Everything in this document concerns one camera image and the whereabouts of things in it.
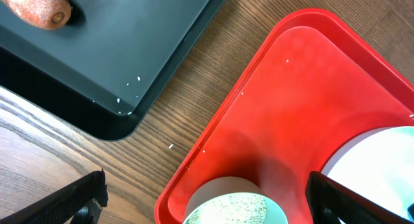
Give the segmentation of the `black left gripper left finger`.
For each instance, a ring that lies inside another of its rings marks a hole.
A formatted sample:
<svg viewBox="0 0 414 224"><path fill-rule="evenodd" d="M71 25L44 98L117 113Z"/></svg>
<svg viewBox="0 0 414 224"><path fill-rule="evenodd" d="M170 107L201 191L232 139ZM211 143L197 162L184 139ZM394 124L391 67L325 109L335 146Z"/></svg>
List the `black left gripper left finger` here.
<svg viewBox="0 0 414 224"><path fill-rule="evenodd" d="M97 223L108 204L103 170L93 171L28 207L1 219L1 224Z"/></svg>

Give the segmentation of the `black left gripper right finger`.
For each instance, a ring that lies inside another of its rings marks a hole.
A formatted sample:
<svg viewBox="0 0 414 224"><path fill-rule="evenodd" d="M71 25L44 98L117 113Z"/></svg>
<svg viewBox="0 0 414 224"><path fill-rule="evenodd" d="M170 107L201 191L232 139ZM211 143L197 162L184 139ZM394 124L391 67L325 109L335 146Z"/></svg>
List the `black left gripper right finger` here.
<svg viewBox="0 0 414 224"><path fill-rule="evenodd" d="M411 223L317 171L309 174L305 196L314 224Z"/></svg>

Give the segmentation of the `light blue bowl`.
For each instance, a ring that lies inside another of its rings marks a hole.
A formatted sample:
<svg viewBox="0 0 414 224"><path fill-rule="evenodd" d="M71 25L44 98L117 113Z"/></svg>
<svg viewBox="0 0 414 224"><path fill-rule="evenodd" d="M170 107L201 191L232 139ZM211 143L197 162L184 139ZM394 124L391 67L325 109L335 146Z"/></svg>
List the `light blue bowl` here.
<svg viewBox="0 0 414 224"><path fill-rule="evenodd" d="M413 222L413 127L367 131L339 148L321 173Z"/></svg>

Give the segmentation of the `green bowl of rice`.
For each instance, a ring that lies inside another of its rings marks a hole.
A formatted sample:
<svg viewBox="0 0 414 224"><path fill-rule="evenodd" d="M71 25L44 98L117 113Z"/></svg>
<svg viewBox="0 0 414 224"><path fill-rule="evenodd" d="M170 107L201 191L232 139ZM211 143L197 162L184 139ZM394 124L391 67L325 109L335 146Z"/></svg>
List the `green bowl of rice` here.
<svg viewBox="0 0 414 224"><path fill-rule="evenodd" d="M240 177L211 180L190 197L183 224L287 224L282 208L253 182Z"/></svg>

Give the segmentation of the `orange carrot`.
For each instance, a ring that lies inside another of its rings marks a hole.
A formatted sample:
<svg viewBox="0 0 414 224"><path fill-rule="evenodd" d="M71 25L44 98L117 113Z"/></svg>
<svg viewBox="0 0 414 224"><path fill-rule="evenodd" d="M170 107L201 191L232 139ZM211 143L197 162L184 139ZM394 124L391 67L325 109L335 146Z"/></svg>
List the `orange carrot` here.
<svg viewBox="0 0 414 224"><path fill-rule="evenodd" d="M63 27L71 17L69 0L1 0L25 23L45 30Z"/></svg>

